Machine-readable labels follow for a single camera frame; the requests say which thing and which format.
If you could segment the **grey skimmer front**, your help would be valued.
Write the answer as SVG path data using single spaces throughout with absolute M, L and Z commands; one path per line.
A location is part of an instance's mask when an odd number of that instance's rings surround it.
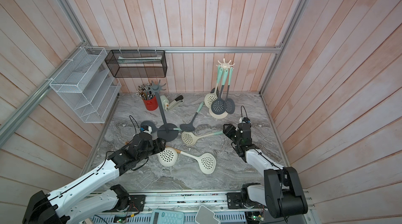
M 228 88 L 227 88 L 227 93 L 226 93 L 226 98 L 225 98 L 225 111 L 228 114 L 233 114 L 235 111 L 235 108 L 236 108 L 233 99 L 229 98 L 229 90 L 230 90 L 232 72 L 233 72 L 233 68 L 230 68 Z

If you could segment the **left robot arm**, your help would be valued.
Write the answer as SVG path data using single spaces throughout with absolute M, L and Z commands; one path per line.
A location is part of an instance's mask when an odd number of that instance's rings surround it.
M 96 189 L 127 171 L 135 171 L 138 163 L 165 150 L 166 141 L 139 133 L 116 151 L 109 151 L 103 163 L 75 181 L 50 193 L 39 191 L 29 200 L 24 224 L 76 224 L 108 210 L 128 211 L 132 208 L 129 193 L 112 186 L 98 196 L 89 197 Z

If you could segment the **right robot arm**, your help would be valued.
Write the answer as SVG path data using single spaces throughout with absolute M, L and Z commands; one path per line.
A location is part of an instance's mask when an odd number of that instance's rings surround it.
M 244 184 L 240 204 L 267 207 L 273 218 L 287 218 L 308 212 L 307 200 L 296 169 L 282 166 L 263 154 L 252 142 L 251 122 L 245 118 L 237 126 L 223 125 L 223 134 L 232 141 L 237 155 L 253 166 L 264 178 L 264 183 Z

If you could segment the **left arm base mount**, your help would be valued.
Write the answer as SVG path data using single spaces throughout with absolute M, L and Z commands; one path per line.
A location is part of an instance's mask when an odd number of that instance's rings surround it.
M 129 194 L 120 184 L 114 185 L 110 189 L 117 194 L 118 202 L 114 208 L 106 210 L 106 212 L 143 211 L 146 195 Z

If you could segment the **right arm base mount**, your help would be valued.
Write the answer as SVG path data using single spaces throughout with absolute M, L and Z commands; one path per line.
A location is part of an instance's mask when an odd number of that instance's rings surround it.
M 227 205 L 229 209 L 267 207 L 267 196 L 270 193 L 268 184 L 248 183 L 244 184 L 239 193 L 227 193 Z

